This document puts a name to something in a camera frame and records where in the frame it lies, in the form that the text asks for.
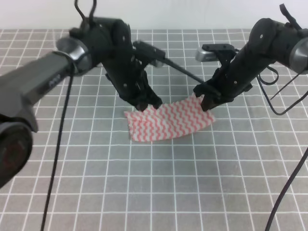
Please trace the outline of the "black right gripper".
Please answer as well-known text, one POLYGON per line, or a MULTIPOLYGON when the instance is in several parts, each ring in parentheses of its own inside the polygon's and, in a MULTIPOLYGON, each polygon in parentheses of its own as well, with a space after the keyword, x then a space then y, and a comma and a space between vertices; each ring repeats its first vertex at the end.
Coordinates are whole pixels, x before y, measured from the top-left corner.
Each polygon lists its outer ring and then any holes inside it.
POLYGON ((204 112, 211 110, 221 103, 232 102, 269 64, 270 58, 255 51, 246 44, 234 59, 211 78, 207 83, 198 84, 193 92, 196 97, 203 96, 201 108, 204 112))

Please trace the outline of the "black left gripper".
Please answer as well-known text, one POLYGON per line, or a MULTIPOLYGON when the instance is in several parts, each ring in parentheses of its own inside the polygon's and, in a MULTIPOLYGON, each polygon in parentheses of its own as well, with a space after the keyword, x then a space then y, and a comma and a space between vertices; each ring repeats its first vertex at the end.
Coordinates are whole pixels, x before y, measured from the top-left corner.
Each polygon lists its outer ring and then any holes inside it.
POLYGON ((96 22, 108 29, 112 41, 112 53, 102 64, 119 97, 143 112, 148 105, 158 109, 162 100, 149 86, 147 73, 131 52, 130 26, 121 19, 96 18, 96 22))

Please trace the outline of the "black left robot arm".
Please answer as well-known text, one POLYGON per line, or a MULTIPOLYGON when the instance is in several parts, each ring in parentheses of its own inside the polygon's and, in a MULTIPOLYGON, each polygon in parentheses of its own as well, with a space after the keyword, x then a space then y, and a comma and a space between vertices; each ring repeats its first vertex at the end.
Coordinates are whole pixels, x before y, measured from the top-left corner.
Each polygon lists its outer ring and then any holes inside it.
POLYGON ((120 98, 137 110, 160 107, 149 86, 150 62, 133 48, 128 24, 120 19, 86 19, 56 43, 56 51, 0 78, 0 184, 8 183, 28 161, 38 124, 33 106, 66 77, 82 76, 102 64, 120 98))

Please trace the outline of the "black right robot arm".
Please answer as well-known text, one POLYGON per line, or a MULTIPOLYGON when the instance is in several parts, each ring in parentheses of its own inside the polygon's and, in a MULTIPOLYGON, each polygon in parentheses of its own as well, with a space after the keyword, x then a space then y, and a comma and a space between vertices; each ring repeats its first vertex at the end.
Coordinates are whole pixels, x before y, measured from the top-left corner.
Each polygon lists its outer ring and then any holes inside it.
POLYGON ((212 54, 221 67, 211 79, 193 89, 196 97, 204 97, 203 111, 230 103, 249 91, 251 82, 275 62, 298 74, 307 73, 308 31, 263 18, 254 25, 248 42, 239 51, 230 44, 204 44, 198 60, 208 62, 212 54))

